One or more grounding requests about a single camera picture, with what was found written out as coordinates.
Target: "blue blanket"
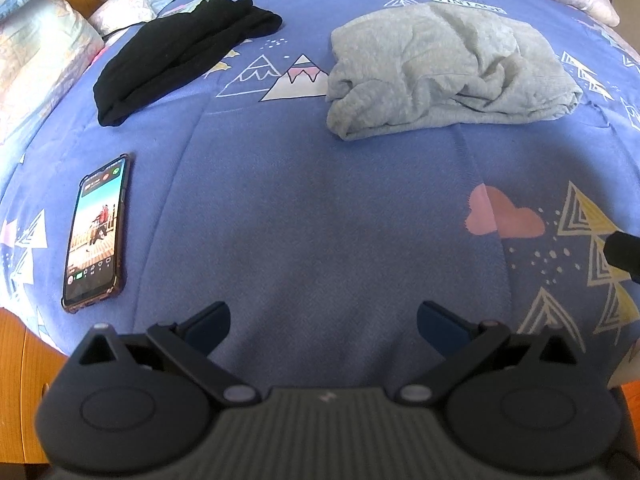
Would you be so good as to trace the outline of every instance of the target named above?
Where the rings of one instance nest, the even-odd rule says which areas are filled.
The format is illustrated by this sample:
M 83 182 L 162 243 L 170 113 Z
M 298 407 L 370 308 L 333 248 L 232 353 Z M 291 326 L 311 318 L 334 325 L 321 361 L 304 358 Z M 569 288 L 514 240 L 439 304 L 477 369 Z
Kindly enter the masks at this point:
M 523 126 L 333 136 L 331 31 L 430 1 L 254 0 L 284 18 L 277 34 L 101 128 L 92 86 L 132 27 L 53 111 L 0 202 L 0 303 L 71 352 L 95 322 L 141 331 L 224 300 L 232 328 L 210 358 L 265 391 L 393 389 L 423 373 L 441 359 L 415 325 L 428 299 L 521 333 L 565 326 L 608 378 L 640 336 L 640 286 L 602 254 L 616 229 L 640 232 L 640 67 L 552 0 L 436 0 L 539 30 L 584 89 L 577 111 Z M 135 156 L 126 286 L 66 314 L 78 183 L 123 152 Z

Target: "gray garment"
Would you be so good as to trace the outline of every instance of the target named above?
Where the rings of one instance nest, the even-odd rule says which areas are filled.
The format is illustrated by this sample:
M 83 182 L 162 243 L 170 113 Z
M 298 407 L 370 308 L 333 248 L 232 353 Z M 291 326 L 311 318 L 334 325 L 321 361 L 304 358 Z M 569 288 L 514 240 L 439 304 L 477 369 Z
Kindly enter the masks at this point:
M 455 123 L 521 124 L 572 113 L 582 89 L 528 23 L 417 4 L 335 29 L 329 129 L 344 140 Z

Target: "wooden bed frame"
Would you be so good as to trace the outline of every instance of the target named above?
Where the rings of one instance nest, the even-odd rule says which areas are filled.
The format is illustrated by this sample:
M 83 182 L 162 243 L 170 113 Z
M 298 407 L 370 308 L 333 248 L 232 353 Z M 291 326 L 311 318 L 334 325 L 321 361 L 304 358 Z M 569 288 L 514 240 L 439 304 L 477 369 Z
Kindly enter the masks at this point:
M 66 0 L 84 17 L 100 0 Z M 33 417 L 47 385 L 65 357 L 36 338 L 0 308 L 0 463 L 45 463 Z M 640 435 L 640 381 L 623 387 L 636 435 Z

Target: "phone screen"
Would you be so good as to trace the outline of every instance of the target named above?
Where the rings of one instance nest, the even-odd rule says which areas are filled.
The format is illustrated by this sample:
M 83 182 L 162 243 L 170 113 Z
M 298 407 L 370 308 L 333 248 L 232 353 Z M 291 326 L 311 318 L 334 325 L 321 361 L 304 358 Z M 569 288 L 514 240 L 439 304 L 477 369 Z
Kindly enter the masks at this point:
M 81 183 L 66 258 L 66 306 L 96 298 L 115 283 L 126 164 L 127 157 L 123 156 Z

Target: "folded black clothing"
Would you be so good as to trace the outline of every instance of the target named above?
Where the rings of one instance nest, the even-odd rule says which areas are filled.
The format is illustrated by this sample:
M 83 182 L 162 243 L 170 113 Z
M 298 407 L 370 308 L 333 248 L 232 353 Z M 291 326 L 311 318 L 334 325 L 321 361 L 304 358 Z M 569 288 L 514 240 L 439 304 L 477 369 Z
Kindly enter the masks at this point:
M 252 0 L 205 0 L 193 12 L 145 23 L 94 85 L 98 122 L 119 126 L 204 74 L 239 43 L 274 34 L 281 25 L 280 16 Z

